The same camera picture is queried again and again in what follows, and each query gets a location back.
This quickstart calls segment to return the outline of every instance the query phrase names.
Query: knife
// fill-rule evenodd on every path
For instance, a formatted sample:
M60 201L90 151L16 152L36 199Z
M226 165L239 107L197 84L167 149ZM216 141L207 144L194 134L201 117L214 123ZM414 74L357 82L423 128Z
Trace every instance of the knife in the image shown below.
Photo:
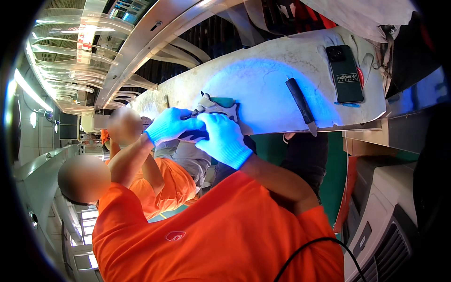
M316 127L315 119L313 118L312 112L308 107L307 101L305 100L301 88L299 88L299 85L294 78L288 79L285 84L288 86L291 95L293 95L293 98L296 101L296 105L298 105L302 117L304 118L305 124L308 126L308 129L310 129L312 135L316 137L318 135L318 128Z

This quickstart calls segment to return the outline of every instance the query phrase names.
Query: orange shirt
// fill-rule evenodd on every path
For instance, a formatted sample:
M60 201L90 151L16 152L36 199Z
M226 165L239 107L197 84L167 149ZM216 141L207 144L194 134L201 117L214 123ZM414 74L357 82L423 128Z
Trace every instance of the orange shirt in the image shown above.
M167 158L156 158L155 162L165 181L163 190L157 196L149 181L144 179L142 169L139 169L130 185L130 190L141 202L146 219L175 210L196 195L196 183L184 168Z
M273 281L290 255L334 237L322 207L295 216L238 171L196 203L148 223L138 198L113 183L99 201L93 251L105 281ZM341 247L325 241L298 254L280 281L343 281Z

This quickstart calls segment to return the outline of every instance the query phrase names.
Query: smartphone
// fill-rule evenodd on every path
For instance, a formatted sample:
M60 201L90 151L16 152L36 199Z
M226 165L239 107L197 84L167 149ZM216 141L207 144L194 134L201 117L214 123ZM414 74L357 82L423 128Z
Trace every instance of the smartphone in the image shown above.
M364 100L354 56L348 45L326 47L339 103L358 103Z

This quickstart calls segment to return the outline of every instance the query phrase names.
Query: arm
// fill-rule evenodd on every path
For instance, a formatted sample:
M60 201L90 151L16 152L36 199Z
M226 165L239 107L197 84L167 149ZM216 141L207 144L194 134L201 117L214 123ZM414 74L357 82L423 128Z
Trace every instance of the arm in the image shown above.
M299 175L264 161L255 154L244 162L240 170L266 189L294 202L295 215L319 205L312 188Z
M200 120L181 120L181 117L190 114L191 111L186 109L165 109L144 131L146 134L142 134L136 142L118 152L110 161L108 167L111 171L111 182L130 187L139 168L143 166L155 146L173 140L187 130L201 128L203 122Z
M110 138L110 160L120 151L120 146L118 143L114 142L113 139Z
M130 187L153 147L149 137L142 134L136 142L119 151L108 164L111 171L111 182Z
M110 160L111 160L120 151L120 146L118 143L114 142L111 138L110 138L110 146L111 146L110 150ZM144 179L149 182L150 186L152 186L155 195L158 195L161 192L161 190L163 190L165 182L163 180L163 176L161 175L160 169L156 165L156 162L151 154L147 156L142 166L142 169Z
M144 179L152 186L155 195L157 196L165 187L163 175L161 175L160 168L156 164L152 155L149 154L143 164Z
M297 174L272 165L256 155L243 142L239 126L225 115L200 114L210 140L200 140L196 147L234 169L240 169L268 190L294 204L293 212L301 214L318 206L312 188Z

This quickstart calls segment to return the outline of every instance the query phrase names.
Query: gloved hand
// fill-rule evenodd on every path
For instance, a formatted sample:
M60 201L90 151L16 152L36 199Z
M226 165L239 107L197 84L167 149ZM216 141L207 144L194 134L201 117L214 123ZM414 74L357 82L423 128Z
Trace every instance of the gloved hand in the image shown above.
M165 109L144 132L156 147L162 142L177 138L187 130L196 130L204 126L204 123L198 119L180 119L190 115L191 111L187 109Z
M210 140L200 140L196 147L234 169L239 169L252 155L244 144L238 124L226 115L199 114L198 120L205 123Z

